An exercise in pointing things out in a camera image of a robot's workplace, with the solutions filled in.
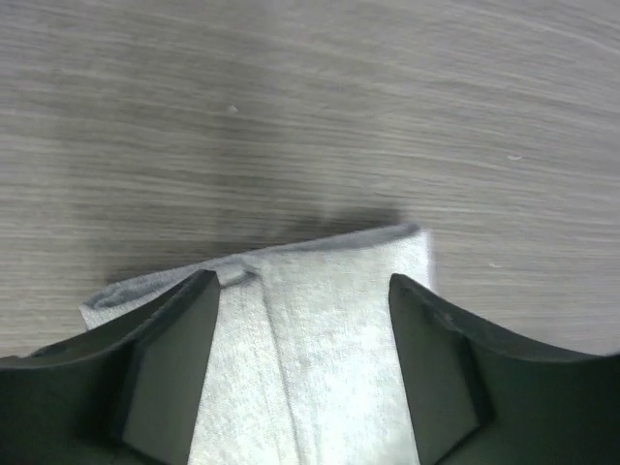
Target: wood grain surface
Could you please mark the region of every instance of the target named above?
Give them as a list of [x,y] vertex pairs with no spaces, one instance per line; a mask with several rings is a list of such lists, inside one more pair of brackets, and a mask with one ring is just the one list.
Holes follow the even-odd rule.
[[105,284],[395,221],[441,295],[620,350],[615,0],[0,0],[0,355]]

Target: dark green plastic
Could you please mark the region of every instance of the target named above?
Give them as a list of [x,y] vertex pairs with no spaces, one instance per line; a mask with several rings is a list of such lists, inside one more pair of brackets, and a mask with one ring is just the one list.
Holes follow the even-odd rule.
[[0,464],[186,465],[219,284],[201,271],[32,356],[0,359]]
[[620,464],[620,356],[534,341],[394,275],[420,465]]

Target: folded cloth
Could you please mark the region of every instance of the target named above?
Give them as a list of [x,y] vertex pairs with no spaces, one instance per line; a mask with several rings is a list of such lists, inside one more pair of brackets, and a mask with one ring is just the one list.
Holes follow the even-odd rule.
[[400,225],[112,284],[89,328],[197,269],[222,286],[190,465],[418,464],[388,309],[392,273],[432,289],[430,236]]

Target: cloth fold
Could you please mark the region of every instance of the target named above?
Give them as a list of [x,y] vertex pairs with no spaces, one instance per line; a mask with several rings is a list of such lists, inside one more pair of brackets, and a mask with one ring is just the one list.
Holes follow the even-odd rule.
[[432,289],[430,234],[399,225],[271,247],[110,285],[89,328],[197,269],[220,311],[190,465],[418,464],[388,309],[391,274]]

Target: gray wooden surface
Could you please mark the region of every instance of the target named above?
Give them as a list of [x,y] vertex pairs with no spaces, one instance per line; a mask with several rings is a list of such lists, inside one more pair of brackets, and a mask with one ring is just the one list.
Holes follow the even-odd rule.
[[620,350],[615,0],[0,0],[0,355],[105,284],[394,221],[448,299]]

